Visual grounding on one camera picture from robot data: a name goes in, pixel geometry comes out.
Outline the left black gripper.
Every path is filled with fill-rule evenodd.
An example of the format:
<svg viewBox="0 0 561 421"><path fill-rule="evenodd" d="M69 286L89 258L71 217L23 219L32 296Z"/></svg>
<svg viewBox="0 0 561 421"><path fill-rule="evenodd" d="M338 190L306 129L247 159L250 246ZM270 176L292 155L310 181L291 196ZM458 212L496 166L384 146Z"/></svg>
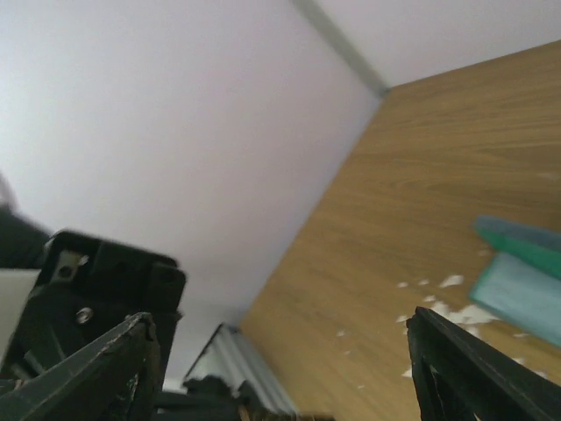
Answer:
<svg viewBox="0 0 561 421"><path fill-rule="evenodd" d="M4 379L31 380L140 312L151 314L167 369L187 283L177 261L126 244L61 231L42 266L1 362Z"/></svg>

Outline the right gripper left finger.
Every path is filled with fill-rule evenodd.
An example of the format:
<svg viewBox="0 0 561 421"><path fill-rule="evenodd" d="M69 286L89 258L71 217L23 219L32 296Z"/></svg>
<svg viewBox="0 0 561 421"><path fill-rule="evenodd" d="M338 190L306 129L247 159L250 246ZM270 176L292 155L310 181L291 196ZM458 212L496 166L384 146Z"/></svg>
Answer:
<svg viewBox="0 0 561 421"><path fill-rule="evenodd" d="M160 392L160 346L137 313L39 377L9 381L2 420L149 420Z"/></svg>

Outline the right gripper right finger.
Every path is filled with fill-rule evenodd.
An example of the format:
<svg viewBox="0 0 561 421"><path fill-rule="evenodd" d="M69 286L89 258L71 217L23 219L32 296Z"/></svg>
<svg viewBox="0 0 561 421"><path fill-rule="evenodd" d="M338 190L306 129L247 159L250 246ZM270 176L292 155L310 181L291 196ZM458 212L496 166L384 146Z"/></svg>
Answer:
<svg viewBox="0 0 561 421"><path fill-rule="evenodd" d="M422 420L559 420L560 387L433 310L406 322Z"/></svg>

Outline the grey-blue glasses case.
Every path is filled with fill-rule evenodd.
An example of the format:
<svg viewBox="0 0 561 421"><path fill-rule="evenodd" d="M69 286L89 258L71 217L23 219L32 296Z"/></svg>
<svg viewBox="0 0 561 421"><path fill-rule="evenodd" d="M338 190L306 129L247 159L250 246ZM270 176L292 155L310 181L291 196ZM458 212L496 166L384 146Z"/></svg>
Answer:
<svg viewBox="0 0 561 421"><path fill-rule="evenodd" d="M473 229L496 251L470 292L473 302L560 345L560 233L478 216Z"/></svg>

